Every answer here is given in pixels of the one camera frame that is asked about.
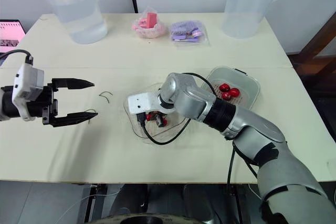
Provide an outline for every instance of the laptop screen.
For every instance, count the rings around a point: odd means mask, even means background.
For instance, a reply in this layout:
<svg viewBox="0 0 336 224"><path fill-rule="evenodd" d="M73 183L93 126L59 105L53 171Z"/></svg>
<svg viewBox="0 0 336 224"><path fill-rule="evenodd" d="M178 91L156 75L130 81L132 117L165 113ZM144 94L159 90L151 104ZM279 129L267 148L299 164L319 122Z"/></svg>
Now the laptop screen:
<svg viewBox="0 0 336 224"><path fill-rule="evenodd" d="M20 21L0 19L0 54L15 49L24 36Z"/></svg>

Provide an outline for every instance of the table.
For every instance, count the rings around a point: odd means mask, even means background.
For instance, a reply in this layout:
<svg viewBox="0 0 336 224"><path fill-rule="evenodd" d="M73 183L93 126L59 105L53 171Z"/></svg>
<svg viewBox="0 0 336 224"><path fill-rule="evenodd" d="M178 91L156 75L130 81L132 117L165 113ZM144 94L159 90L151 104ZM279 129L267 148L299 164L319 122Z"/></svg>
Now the table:
<svg viewBox="0 0 336 224"><path fill-rule="evenodd" d="M43 15L19 48L34 56L34 66L51 78L73 77L96 84L83 90L60 89L60 116L94 108L99 116L60 128L41 119L0 123L0 179L78 183L224 183L232 143L205 124L192 122L167 146L145 144L131 131L126 97L170 72L207 76L217 66L239 68L261 86L253 111L283 131L292 152L317 180L336 180L336 145L266 20L246 40L225 36L217 27L221 14L160 14L169 23L199 19L210 46L176 48L165 38L135 37L129 28L136 14L109 14L108 36L91 45L67 37L54 15ZM9 85L23 57L12 55L0 70L0 86ZM107 103L98 94L110 91ZM234 162L232 183L255 183L244 161Z"/></svg>

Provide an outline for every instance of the clear plastic bag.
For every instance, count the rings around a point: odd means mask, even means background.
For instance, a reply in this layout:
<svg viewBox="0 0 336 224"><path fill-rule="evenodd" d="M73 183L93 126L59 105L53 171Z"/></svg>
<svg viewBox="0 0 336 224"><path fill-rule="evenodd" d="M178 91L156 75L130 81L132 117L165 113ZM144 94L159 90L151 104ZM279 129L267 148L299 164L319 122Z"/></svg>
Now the clear plastic bag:
<svg viewBox="0 0 336 224"><path fill-rule="evenodd" d="M156 38L166 33L166 26L159 20L157 11L148 7L132 24L132 29L141 38Z"/></svg>
<svg viewBox="0 0 336 224"><path fill-rule="evenodd" d="M170 28L170 36L176 45L208 44L205 26L198 20L173 23Z"/></svg>

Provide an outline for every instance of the red strawberry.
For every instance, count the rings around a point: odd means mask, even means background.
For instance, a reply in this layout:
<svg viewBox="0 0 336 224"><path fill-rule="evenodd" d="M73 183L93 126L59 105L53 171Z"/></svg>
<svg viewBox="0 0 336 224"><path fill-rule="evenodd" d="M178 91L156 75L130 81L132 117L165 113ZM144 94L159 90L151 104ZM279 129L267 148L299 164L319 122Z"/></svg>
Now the red strawberry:
<svg viewBox="0 0 336 224"><path fill-rule="evenodd" d="M221 92L227 92L230 90L230 86L226 83L223 83L219 86L219 90L221 90Z"/></svg>
<svg viewBox="0 0 336 224"><path fill-rule="evenodd" d="M240 91L237 88L230 89L229 94L233 97L238 97L240 95Z"/></svg>
<svg viewBox="0 0 336 224"><path fill-rule="evenodd" d="M231 100L231 95L229 94L229 92L223 92L222 93L222 98L225 100L225 101L229 101Z"/></svg>

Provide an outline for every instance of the robotic arm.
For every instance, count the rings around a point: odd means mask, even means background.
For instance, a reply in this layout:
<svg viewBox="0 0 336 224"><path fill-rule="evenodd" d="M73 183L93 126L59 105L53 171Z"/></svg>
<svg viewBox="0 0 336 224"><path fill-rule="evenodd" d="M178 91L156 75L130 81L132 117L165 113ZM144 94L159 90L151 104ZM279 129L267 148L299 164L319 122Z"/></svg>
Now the robotic arm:
<svg viewBox="0 0 336 224"><path fill-rule="evenodd" d="M74 78L54 78L44 85L44 72L33 68L33 57L25 50L13 50L5 54L24 52L25 63L17 72L14 85L0 88L0 121L21 117L24 121L42 118L43 125L60 127L78 124L93 118L97 113L77 112L57 118L58 106L54 92L58 88L84 89L93 83Z"/></svg>
<svg viewBox="0 0 336 224"><path fill-rule="evenodd" d="M334 223L336 210L314 176L287 146L273 123L217 98L192 76L171 73L158 92L128 98L132 114L177 113L218 130L236 152L257 165L261 215L268 223Z"/></svg>

